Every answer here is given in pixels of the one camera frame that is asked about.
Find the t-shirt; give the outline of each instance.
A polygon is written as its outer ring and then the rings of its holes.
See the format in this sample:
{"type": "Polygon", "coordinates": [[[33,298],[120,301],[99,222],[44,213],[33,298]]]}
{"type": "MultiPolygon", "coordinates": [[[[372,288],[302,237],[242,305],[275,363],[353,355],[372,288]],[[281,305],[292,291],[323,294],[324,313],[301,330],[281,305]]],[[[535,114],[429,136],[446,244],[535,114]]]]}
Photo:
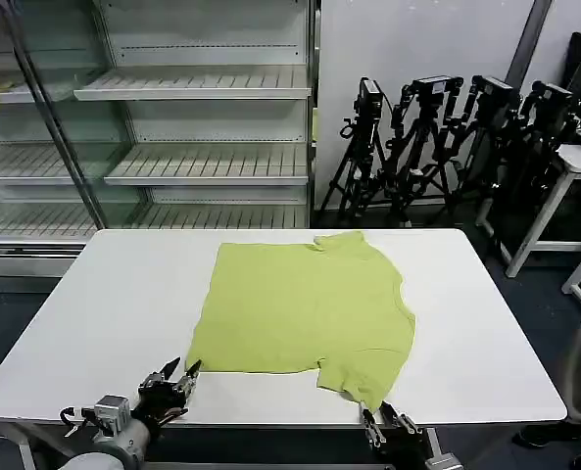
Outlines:
{"type": "Polygon", "coordinates": [[[291,373],[375,410],[406,362],[414,315],[402,277],[361,232],[315,244],[222,244],[187,363],[291,373]]]}

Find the dark floor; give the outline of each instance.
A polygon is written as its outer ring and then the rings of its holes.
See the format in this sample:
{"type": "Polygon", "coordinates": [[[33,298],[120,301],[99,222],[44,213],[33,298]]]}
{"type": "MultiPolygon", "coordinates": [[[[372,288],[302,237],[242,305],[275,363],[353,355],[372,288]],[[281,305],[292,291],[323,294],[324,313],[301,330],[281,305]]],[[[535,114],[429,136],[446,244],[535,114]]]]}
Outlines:
{"type": "MultiPolygon", "coordinates": [[[[468,235],[481,257],[487,254],[486,239],[478,230],[465,224],[462,229],[468,235]]],[[[581,307],[572,297],[564,296],[560,285],[566,280],[571,269],[563,260],[558,265],[549,266],[545,256],[532,259],[516,279],[504,276],[504,267],[492,256],[486,259],[486,266],[502,294],[506,298],[516,319],[523,328],[541,361],[554,376],[557,364],[572,333],[581,322],[581,307]]],[[[18,339],[32,316],[37,312],[46,296],[42,295],[1,295],[0,294],[0,362],[18,339]]],[[[444,442],[459,438],[457,431],[440,430],[444,442]]],[[[542,450],[526,450],[511,443],[498,446],[487,458],[475,465],[475,470],[560,470],[568,468],[571,458],[581,451],[581,442],[574,444],[553,444],[542,450]]],[[[0,470],[21,469],[22,463],[17,448],[0,439],[0,470]]]]}

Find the tripod leg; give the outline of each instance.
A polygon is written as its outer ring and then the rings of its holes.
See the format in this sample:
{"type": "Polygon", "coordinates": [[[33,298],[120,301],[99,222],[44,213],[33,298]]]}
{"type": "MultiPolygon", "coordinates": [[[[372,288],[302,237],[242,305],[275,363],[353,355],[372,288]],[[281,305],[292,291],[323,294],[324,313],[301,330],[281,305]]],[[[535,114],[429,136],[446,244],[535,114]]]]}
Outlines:
{"type": "Polygon", "coordinates": [[[345,155],[336,170],[336,174],[334,175],[333,179],[329,182],[329,189],[327,190],[327,194],[325,195],[325,199],[322,200],[322,204],[320,205],[320,209],[318,210],[318,214],[316,215],[316,226],[320,225],[322,221],[322,217],[324,216],[325,210],[327,209],[327,205],[331,200],[331,196],[333,196],[333,192],[337,189],[341,191],[344,195],[344,188],[340,186],[338,183],[340,181],[340,177],[342,173],[344,173],[345,168],[347,167],[347,163],[351,159],[351,154],[353,153],[356,146],[356,136],[352,137],[347,150],[345,151],[345,155]]]}

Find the glass door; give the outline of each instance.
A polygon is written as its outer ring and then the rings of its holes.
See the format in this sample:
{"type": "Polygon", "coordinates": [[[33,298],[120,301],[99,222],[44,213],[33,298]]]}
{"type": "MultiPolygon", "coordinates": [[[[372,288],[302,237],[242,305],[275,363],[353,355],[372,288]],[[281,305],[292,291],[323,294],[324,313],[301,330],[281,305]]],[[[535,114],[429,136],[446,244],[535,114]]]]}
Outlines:
{"type": "Polygon", "coordinates": [[[130,146],[117,110],[73,96],[105,70],[91,4],[0,1],[0,244],[82,246],[139,203],[102,193],[130,146]]]}
{"type": "MultiPolygon", "coordinates": [[[[72,96],[69,80],[82,79],[83,66],[89,60],[82,62],[88,56],[80,43],[74,43],[76,34],[63,20],[65,15],[61,19],[44,17],[45,10],[58,12],[58,5],[33,0],[21,6],[0,5],[0,249],[73,250],[101,226],[101,215],[86,207],[75,188],[78,181],[61,156],[62,142],[54,140],[39,110],[44,103],[39,97],[36,102],[24,77],[22,43],[8,34],[14,23],[5,21],[4,9],[12,8],[28,31],[31,54],[44,69],[49,96],[65,102],[72,96]],[[60,43],[49,43],[44,34],[53,29],[70,34],[60,43]],[[68,60],[66,67],[58,63],[63,58],[68,60]]],[[[65,115],[69,121],[90,119],[75,111],[65,115]]],[[[92,135],[90,129],[73,137],[88,144],[93,143],[92,135]]],[[[90,165],[92,157],[84,157],[84,164],[90,165]]]]}

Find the metal shelving unit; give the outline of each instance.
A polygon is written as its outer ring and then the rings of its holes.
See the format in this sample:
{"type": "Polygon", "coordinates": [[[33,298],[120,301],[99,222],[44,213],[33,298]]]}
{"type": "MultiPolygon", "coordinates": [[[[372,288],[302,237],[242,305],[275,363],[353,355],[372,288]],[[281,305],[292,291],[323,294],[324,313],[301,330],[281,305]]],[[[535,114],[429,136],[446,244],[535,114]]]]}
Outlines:
{"type": "Polygon", "coordinates": [[[94,4],[111,69],[73,94],[127,118],[104,182],[145,200],[128,226],[306,227],[315,2],[94,4]]]}
{"type": "Polygon", "coordinates": [[[105,177],[112,185],[305,186],[307,149],[301,144],[138,144],[105,177]]]}
{"type": "Polygon", "coordinates": [[[74,91],[81,101],[301,100],[305,66],[137,67],[110,70],[74,91]]]}

